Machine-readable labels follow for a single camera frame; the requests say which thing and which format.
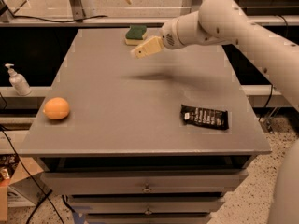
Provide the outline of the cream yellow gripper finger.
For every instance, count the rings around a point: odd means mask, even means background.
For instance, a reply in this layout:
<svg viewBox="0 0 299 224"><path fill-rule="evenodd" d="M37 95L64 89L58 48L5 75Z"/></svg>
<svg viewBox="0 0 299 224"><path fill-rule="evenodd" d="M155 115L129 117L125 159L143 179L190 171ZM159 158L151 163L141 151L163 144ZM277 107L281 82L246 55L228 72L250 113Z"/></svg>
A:
<svg viewBox="0 0 299 224"><path fill-rule="evenodd" d="M141 59L152 54L161 52L164 42L159 36L151 36L146 41L130 51L133 58Z"/></svg>

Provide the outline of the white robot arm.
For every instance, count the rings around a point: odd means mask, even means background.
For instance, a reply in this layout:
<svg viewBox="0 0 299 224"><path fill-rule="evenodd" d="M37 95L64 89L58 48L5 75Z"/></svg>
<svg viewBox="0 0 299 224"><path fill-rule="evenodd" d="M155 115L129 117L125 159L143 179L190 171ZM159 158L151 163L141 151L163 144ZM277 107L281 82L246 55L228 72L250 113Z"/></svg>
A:
<svg viewBox="0 0 299 224"><path fill-rule="evenodd" d="M166 22L131 51L143 58L164 48L234 45L299 111L299 46L251 21L234 0L205 0L199 10ZM267 224L299 224L299 141L279 168Z"/></svg>

